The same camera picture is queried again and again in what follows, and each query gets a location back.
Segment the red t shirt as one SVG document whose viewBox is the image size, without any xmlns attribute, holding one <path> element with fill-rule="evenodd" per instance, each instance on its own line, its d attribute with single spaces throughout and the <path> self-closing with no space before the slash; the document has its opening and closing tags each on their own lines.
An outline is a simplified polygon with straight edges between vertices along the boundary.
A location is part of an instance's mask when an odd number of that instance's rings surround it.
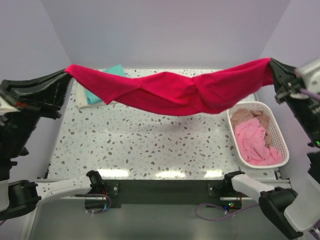
<svg viewBox="0 0 320 240">
<path fill-rule="evenodd" d="M 168 116 L 219 114 L 260 88 L 274 83 L 270 58 L 187 77 L 160 72 L 128 78 L 72 64 L 65 69 L 90 92 L 139 110 Z"/>
</svg>

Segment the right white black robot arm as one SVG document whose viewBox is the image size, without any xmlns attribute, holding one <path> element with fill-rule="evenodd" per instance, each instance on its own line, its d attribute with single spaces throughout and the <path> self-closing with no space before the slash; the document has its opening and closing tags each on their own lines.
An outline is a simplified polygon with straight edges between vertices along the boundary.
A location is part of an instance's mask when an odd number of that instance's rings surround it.
<svg viewBox="0 0 320 240">
<path fill-rule="evenodd" d="M 275 99 L 287 103 L 306 135 L 310 146 L 320 146 L 320 60 L 293 68 L 273 59 Z M 263 214 L 289 239 L 310 232 L 320 238 L 320 153 L 307 154 L 310 167 L 301 193 L 273 187 L 250 178 L 242 171 L 228 173 L 223 192 L 230 197 L 242 193 L 256 202 Z"/>
</svg>

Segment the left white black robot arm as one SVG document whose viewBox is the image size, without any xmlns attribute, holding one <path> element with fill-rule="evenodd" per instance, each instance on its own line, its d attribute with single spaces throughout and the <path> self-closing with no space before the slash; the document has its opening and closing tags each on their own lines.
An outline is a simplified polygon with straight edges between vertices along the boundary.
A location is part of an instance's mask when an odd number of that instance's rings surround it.
<svg viewBox="0 0 320 240">
<path fill-rule="evenodd" d="M 0 83 L 0 220 L 29 214 L 68 196 L 99 196 L 96 170 L 73 179 L 37 183 L 54 150 L 72 76 L 65 70 Z"/>
</svg>

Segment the white plastic laundry basket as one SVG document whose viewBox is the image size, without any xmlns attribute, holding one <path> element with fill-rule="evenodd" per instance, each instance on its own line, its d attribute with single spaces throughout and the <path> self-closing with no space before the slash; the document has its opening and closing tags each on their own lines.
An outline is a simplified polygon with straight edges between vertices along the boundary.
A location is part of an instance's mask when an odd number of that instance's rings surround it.
<svg viewBox="0 0 320 240">
<path fill-rule="evenodd" d="M 235 131 L 233 130 L 233 127 L 231 125 L 231 117 L 232 115 L 239 109 L 248 109 L 248 110 L 260 110 L 264 111 L 270 118 L 269 123 L 269 133 L 271 135 L 271 146 L 277 149 L 282 154 L 282 162 L 274 165 L 267 165 L 267 166 L 257 166 L 257 165 L 251 165 L 247 163 L 241 156 L 240 150 L 238 148 L 238 144 L 235 137 Z M 284 137 L 281 133 L 281 130 L 279 128 L 279 125 L 276 121 L 276 118 L 274 114 L 272 113 L 271 109 L 264 103 L 258 102 L 258 101 L 248 101 L 248 102 L 240 102 L 233 106 L 232 108 L 227 110 L 227 118 L 230 125 L 231 135 L 233 137 L 233 140 L 235 142 L 235 148 L 237 150 L 237 153 L 239 155 L 239 159 L 248 167 L 254 168 L 254 169 L 268 169 L 268 168 L 277 168 L 282 167 L 289 161 L 289 150 L 287 148 L 286 142 L 284 140 Z"/>
</svg>

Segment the folded cream t shirt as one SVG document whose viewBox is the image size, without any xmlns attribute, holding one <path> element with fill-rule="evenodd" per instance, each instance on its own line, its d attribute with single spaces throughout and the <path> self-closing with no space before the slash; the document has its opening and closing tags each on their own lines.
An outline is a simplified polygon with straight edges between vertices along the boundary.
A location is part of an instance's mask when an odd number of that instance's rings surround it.
<svg viewBox="0 0 320 240">
<path fill-rule="evenodd" d="M 75 84 L 76 106 L 81 108 L 100 107 L 106 105 L 98 96 L 84 88 L 81 84 Z"/>
</svg>

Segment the beige t shirt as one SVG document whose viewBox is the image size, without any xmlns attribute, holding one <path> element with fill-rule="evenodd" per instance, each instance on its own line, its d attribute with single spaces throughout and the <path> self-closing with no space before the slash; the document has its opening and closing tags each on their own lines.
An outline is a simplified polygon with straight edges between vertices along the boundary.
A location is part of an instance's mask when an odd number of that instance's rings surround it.
<svg viewBox="0 0 320 240">
<path fill-rule="evenodd" d="M 259 123 L 265 129 L 265 136 L 264 136 L 265 146 L 267 148 L 271 147 L 272 137 L 269 132 L 270 117 L 264 111 L 248 110 L 246 108 L 240 108 L 230 118 L 231 126 L 233 130 L 235 130 L 239 124 L 244 123 L 253 118 L 258 119 Z"/>
</svg>

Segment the pink t shirt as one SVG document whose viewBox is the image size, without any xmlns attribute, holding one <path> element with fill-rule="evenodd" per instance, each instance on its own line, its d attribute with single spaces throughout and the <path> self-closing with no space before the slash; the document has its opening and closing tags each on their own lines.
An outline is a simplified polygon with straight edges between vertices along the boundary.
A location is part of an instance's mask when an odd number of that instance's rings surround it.
<svg viewBox="0 0 320 240">
<path fill-rule="evenodd" d="M 282 154 L 273 146 L 266 146 L 266 130 L 257 118 L 240 123 L 234 130 L 240 155 L 250 165 L 270 166 L 282 162 Z"/>
</svg>

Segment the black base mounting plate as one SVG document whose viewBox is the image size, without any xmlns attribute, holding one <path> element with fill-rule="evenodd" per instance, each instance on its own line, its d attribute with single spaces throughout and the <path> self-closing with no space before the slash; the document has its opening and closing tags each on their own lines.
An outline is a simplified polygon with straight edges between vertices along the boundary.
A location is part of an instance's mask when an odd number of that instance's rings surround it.
<svg viewBox="0 0 320 240">
<path fill-rule="evenodd" d="M 110 197 L 111 207 L 122 205 L 213 204 L 225 211 L 243 208 L 241 193 L 223 187 L 223 180 L 104 180 L 104 188 L 91 190 L 85 197 L 89 208 L 102 208 Z"/>
</svg>

